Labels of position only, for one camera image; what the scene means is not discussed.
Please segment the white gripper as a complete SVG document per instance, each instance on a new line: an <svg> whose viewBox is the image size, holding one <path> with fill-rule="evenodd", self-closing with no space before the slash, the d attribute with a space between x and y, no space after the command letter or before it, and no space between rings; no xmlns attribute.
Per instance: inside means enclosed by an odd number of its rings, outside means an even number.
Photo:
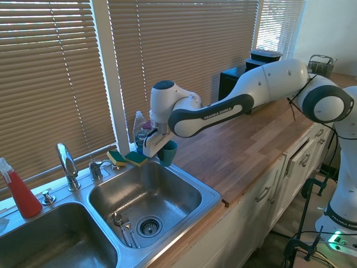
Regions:
<svg viewBox="0 0 357 268"><path fill-rule="evenodd" d="M144 140L143 154L146 157L157 156L160 161L164 160L165 152L161 150L165 144L171 140L171 132L168 134L160 134L157 130L152 130Z"/></svg>

